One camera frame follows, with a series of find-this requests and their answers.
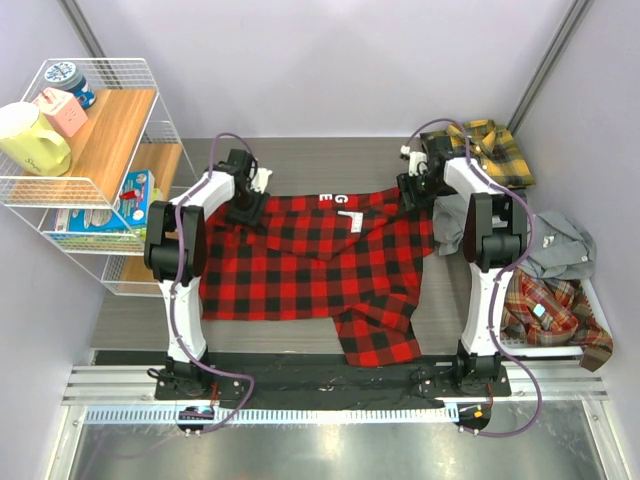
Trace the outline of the red black plaid shirt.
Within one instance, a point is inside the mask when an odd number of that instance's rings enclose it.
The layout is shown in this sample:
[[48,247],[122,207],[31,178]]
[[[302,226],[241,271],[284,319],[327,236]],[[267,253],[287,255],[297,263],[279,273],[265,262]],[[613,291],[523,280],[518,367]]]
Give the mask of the red black plaid shirt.
[[232,222],[225,208],[206,227],[204,319],[330,318],[352,366],[421,357],[411,317],[435,246],[432,219],[405,210],[398,188],[272,197],[256,227]]

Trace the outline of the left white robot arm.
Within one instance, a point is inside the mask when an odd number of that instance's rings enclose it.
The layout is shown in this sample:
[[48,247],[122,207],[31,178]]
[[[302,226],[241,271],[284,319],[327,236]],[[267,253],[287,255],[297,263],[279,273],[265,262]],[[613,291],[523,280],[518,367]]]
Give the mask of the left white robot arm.
[[147,371],[159,400],[203,398],[219,376],[209,366],[201,326],[206,221],[222,211],[233,224],[258,226],[270,175],[249,151],[232,149],[226,161],[209,167],[185,193],[149,207],[143,260],[160,287],[169,331],[165,366]]

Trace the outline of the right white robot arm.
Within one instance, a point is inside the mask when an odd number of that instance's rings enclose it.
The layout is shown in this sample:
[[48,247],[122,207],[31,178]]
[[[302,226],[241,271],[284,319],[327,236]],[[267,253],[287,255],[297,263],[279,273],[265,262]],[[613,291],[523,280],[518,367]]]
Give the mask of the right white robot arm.
[[408,171],[397,176],[405,210],[431,211],[445,187],[467,203],[461,247],[471,272],[471,294],[451,383],[472,395],[500,379],[499,304],[528,247],[526,202],[495,183],[469,155],[442,160],[403,145],[400,158],[408,162]]

